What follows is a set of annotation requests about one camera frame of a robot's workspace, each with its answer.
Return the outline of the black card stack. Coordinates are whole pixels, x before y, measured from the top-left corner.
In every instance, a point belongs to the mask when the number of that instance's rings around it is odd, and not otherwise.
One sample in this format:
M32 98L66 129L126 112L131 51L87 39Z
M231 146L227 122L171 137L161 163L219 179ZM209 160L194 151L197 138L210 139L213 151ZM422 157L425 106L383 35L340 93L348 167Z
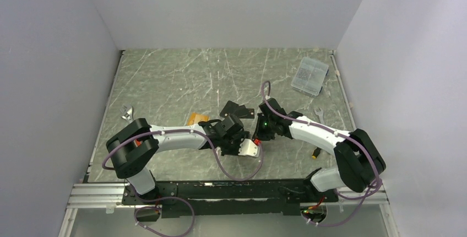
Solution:
M247 108L245 105L239 105L229 100L220 111L219 116L227 117L229 115L235 115L239 119L254 119L255 109Z

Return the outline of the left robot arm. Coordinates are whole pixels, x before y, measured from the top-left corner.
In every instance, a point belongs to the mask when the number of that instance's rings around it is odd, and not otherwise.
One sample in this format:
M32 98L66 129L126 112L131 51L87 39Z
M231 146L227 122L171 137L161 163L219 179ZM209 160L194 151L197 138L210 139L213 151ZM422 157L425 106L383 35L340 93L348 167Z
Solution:
M156 153L220 148L221 155L238 155L247 138L249 132L235 115L180 127L150 125L145 118L139 118L106 142L108 155L102 167L115 171L119 179L127 180L137 197L150 204L159 193L156 180L146 165Z

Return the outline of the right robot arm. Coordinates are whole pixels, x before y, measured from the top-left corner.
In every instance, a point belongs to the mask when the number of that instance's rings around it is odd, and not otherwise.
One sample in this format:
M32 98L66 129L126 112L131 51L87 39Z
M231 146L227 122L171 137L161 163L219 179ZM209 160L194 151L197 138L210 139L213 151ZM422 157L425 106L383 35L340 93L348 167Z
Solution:
M303 193L308 200L317 201L325 191L336 188L347 187L361 193L369 186L382 185L380 175L386 164L366 131L337 130L297 111L286 113L274 98L262 102L259 108L255 131L258 140L284 136L310 143L335 157L336 166L315 170L305 179Z

